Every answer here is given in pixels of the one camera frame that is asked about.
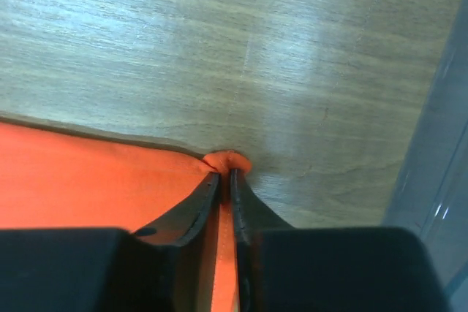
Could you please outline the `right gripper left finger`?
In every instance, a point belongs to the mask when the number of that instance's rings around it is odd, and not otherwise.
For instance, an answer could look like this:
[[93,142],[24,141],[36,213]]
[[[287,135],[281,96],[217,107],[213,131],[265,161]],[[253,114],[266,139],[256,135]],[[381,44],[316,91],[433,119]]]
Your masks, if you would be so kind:
[[3,311],[201,311],[214,280],[220,177],[134,232],[5,229]]

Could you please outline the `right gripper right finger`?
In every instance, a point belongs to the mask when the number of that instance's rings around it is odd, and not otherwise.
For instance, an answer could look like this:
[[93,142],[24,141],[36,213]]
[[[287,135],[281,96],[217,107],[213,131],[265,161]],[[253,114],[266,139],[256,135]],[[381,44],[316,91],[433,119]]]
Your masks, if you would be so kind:
[[396,227],[298,229],[230,172],[242,311],[446,311],[422,242]]

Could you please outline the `orange t shirt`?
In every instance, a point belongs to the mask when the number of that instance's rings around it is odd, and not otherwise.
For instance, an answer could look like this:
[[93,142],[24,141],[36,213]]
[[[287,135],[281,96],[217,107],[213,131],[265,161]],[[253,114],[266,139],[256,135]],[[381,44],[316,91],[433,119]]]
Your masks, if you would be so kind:
[[176,151],[1,124],[1,227],[135,231],[186,199],[210,172],[250,171],[235,151]]

